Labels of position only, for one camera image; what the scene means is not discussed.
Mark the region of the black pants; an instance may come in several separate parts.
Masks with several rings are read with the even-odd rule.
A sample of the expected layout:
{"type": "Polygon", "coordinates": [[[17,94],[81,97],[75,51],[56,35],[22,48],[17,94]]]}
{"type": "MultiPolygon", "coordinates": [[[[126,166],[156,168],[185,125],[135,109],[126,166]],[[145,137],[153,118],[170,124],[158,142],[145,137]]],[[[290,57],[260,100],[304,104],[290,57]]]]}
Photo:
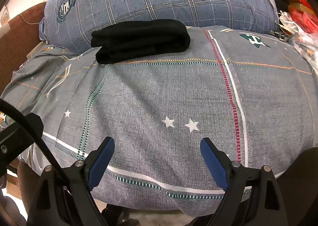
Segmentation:
{"type": "Polygon", "coordinates": [[[95,55],[99,64],[181,53],[190,46],[186,26],[171,19],[120,22],[94,31],[91,36],[91,47],[100,48],[95,55]]]}

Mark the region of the brown headboard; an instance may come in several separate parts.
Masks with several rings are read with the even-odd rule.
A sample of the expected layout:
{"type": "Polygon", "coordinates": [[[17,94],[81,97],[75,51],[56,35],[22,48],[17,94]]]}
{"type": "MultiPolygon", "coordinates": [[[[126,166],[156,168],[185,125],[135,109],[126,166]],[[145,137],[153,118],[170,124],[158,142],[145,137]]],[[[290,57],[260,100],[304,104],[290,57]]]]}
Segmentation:
{"type": "Polygon", "coordinates": [[[39,3],[1,27],[1,91],[10,83],[12,73],[26,61],[27,54],[40,42],[39,23],[46,3],[39,3]]]}

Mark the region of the grey patterned bed sheet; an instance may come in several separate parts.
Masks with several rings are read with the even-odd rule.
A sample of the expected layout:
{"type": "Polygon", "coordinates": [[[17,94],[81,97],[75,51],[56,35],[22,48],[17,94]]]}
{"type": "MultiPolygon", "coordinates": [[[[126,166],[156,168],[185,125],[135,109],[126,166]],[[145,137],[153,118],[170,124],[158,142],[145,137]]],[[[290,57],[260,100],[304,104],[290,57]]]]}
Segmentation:
{"type": "Polygon", "coordinates": [[[135,209],[212,213],[224,192],[200,152],[208,137],[244,166],[282,175],[317,146],[317,75],[289,44],[224,27],[188,28],[183,53],[99,64],[48,45],[36,52],[1,98],[35,113],[62,167],[104,138],[115,151],[95,199],[135,209]]]}

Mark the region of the blue plaid pillow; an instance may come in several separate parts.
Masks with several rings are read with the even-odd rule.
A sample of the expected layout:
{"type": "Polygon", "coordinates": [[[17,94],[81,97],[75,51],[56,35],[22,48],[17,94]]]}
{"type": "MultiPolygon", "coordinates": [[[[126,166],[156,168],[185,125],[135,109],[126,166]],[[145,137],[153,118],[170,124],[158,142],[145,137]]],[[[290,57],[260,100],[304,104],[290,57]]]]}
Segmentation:
{"type": "Polygon", "coordinates": [[[83,53],[90,48],[95,30],[119,22],[156,19],[256,33],[277,30],[279,22],[274,0],[48,0],[39,38],[83,53]]]}

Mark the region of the red packaging pile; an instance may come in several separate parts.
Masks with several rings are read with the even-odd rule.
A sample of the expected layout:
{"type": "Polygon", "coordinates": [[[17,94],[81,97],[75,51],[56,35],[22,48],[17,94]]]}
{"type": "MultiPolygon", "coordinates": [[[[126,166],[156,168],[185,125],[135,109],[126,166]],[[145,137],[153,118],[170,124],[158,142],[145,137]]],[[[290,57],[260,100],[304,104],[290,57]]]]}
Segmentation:
{"type": "Polygon", "coordinates": [[[292,20],[306,33],[317,33],[317,16],[307,0],[286,0],[292,20]]]}

